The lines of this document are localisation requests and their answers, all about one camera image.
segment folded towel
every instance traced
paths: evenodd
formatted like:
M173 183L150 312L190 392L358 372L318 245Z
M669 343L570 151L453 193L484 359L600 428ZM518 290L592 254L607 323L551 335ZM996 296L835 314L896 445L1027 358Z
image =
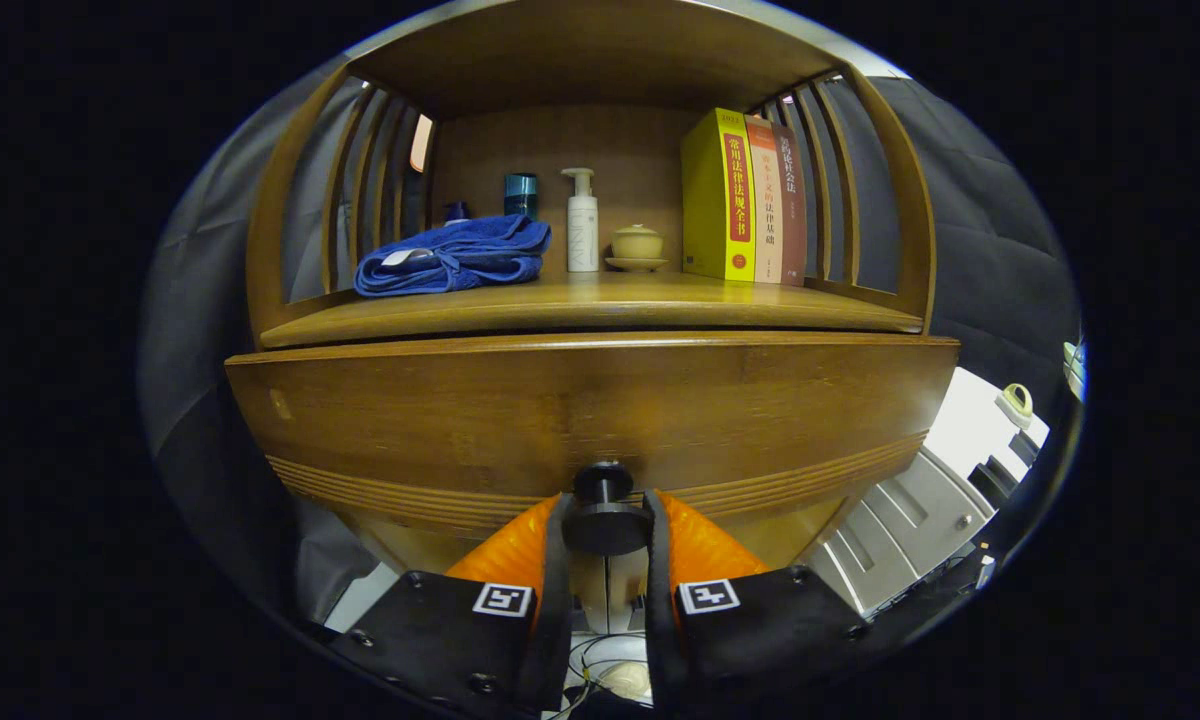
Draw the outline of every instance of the folded towel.
M522 283L538 276L550 245L550 224L526 215L468 220L371 252L356 269L356 292L385 298Z

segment shelf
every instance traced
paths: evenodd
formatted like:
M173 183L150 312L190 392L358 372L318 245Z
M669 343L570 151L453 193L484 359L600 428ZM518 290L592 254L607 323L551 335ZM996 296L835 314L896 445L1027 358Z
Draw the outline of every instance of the shelf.
M844 60L684 1L521 0L416 29L350 62L434 120L527 106L746 110Z
M358 299L262 334L266 348L509 329L802 328L920 331L920 318L809 288L682 272L572 272L440 295Z

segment drawer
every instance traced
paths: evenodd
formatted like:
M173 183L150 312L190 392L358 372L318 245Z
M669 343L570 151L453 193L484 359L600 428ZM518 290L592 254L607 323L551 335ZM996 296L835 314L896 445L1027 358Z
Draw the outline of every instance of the drawer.
M811 566L860 616L919 580L870 506L859 505L818 551Z
M911 467L870 488L862 502L884 526L917 574L947 560L989 517L923 454Z

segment red book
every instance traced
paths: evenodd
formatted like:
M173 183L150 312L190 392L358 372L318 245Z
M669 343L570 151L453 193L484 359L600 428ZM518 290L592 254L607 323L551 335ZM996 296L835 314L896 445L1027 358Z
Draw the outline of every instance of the red book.
M782 186L782 284L805 284L805 259L809 256L809 224L805 218L805 168L800 164L800 145L792 128L774 122L773 137L778 155L778 174Z

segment pump dispenser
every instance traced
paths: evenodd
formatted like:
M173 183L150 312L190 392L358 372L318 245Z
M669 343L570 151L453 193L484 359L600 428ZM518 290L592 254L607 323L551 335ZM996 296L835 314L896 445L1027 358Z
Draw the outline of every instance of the pump dispenser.
M600 224L596 221L596 199L592 196L592 168L565 168L563 176L572 178L566 223L569 272L594 274L600 269Z

